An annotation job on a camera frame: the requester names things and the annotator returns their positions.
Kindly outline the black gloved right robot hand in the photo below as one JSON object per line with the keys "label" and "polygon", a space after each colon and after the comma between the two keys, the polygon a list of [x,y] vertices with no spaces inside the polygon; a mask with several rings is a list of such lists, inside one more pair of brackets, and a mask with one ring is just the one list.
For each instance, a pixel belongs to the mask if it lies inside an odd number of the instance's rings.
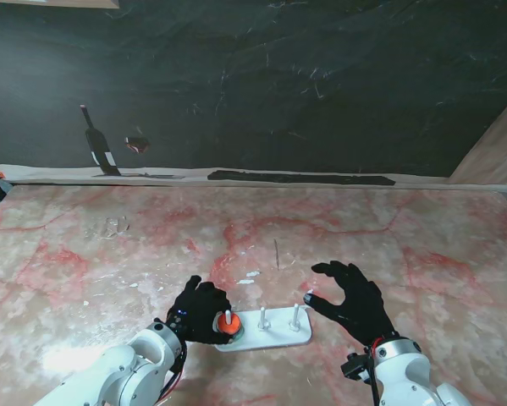
{"label": "black gloved right robot hand", "polygon": [[381,290],[368,280],[359,267],[339,261],[311,267],[317,274],[331,277],[344,291],[344,301],[332,304],[315,294],[305,294],[304,302],[320,315],[341,325],[355,340],[371,347],[378,339],[397,337],[384,309]]}

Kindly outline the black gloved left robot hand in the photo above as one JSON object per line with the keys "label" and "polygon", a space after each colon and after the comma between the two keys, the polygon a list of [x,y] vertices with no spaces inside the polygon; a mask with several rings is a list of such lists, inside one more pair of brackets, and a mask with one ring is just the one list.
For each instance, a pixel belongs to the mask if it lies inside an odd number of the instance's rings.
{"label": "black gloved left robot hand", "polygon": [[226,292],[193,275],[168,310],[164,324],[181,342],[227,344],[231,335],[213,327],[216,317],[227,310],[231,310],[231,304]]}

